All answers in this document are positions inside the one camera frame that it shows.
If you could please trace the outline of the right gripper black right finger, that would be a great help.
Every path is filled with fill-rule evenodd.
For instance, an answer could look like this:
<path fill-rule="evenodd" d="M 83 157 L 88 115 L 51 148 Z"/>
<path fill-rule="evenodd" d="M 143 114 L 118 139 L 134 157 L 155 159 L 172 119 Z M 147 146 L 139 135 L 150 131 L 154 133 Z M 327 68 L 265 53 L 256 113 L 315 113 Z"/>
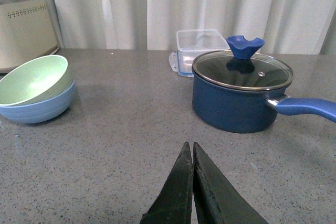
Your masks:
<path fill-rule="evenodd" d="M 198 143 L 193 145 L 198 223 L 267 223 L 238 193 Z"/>

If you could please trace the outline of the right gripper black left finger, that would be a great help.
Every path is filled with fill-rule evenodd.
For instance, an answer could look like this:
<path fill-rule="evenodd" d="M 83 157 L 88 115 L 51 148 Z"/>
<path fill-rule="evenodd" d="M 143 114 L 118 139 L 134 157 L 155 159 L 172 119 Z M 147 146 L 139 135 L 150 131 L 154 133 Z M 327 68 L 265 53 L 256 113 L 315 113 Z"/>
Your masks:
<path fill-rule="evenodd" d="M 140 223 L 191 223 L 193 173 L 190 145 L 185 142 L 159 195 Z"/>

